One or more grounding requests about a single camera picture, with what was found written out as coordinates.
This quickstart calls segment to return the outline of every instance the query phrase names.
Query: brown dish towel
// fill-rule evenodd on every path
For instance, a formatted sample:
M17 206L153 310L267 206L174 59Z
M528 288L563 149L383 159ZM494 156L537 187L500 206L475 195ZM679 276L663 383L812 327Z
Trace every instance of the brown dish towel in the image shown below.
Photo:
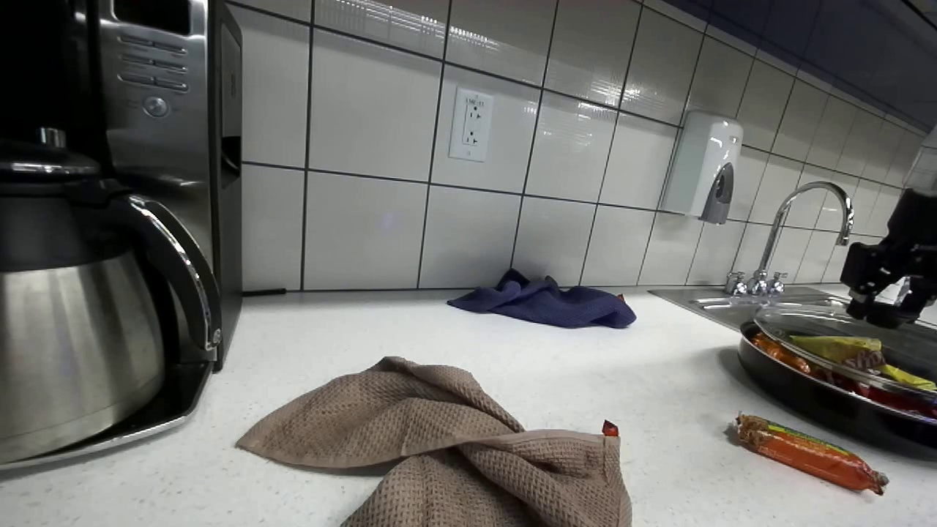
M257 422L238 449L299 468L396 463L352 527L623 527L617 436L525 431L452 365L383 358Z

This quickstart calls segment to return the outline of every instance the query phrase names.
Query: faucet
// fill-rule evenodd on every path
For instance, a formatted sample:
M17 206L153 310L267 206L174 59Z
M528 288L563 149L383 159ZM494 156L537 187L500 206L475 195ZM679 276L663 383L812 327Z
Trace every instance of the faucet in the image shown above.
M796 187L786 201L781 207L775 210L774 216L774 226L769 226L769 235L768 235L768 244L765 244L765 251L762 251L762 264L758 269L752 272L750 283L745 288L746 294L786 294L786 283L781 283L781 272L774 276L774 280L768 280L768 264L769 264L769 254L774 254L774 247L781 235L781 226L793 207L793 201L809 194L809 190L829 190L831 195L838 195L840 207L843 207L843 222L840 222L840 238L838 238L838 247L846 247L850 244L850 232L851 232L851 220L856 220L856 210L851 210L851 200L850 194L840 187L840 184L831 184L831 181L812 181L812 184L802 184Z

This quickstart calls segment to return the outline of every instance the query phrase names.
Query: kitchen faucet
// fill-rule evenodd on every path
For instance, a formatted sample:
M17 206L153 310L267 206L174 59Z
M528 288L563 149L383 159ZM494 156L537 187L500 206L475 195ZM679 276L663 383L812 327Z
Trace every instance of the kitchen faucet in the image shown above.
M750 294L750 296L786 294L786 283L781 283L786 276L775 272L774 280L768 280L765 272L768 272L768 264L769 264L769 258L774 258L774 247L775 247L775 239L778 239L778 232L781 232L781 226L786 226L793 201L796 201L802 194L809 194L809 190L829 190L831 195L838 195L838 201L840 201L840 207L843 207L843 222L840 222L838 247L846 247L846 244L850 244L850 232L851 232L850 226L851 226L851 220L856 220L850 194L846 194L840 184L831 184L831 181L802 184L802 187L796 187L796 190L781 201L781 207L775 210L774 226L769 226L769 235L768 235L768 244L765 244L765 251L762 251L762 260L758 260L758 269L752 272L752 279L745 280L745 279L734 272L734 276L730 279L725 294L733 294L733 296L745 296L745 294Z

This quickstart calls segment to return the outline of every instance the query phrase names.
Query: sink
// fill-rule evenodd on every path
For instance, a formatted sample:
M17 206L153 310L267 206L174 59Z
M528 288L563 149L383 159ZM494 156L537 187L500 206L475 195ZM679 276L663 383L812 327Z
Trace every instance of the sink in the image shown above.
M835 296L815 288L802 288L802 283L786 288L781 296L725 296L712 288L679 288L679 291L651 291L651 294L696 317L720 323L733 332L739 332L768 304L840 304Z

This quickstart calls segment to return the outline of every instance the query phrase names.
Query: coffee maker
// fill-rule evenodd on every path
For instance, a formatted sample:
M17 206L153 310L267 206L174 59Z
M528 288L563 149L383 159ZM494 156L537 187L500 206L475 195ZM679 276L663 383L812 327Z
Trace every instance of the coffee maker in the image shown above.
M222 0L2 2L0 67L0 383L134 393L86 419L64 389L61 419L97 425L43 444L11 422L55 415L52 395L34 377L2 393L0 472L21 472L185 425L222 370L241 310L241 30ZM71 337L48 340L40 318Z

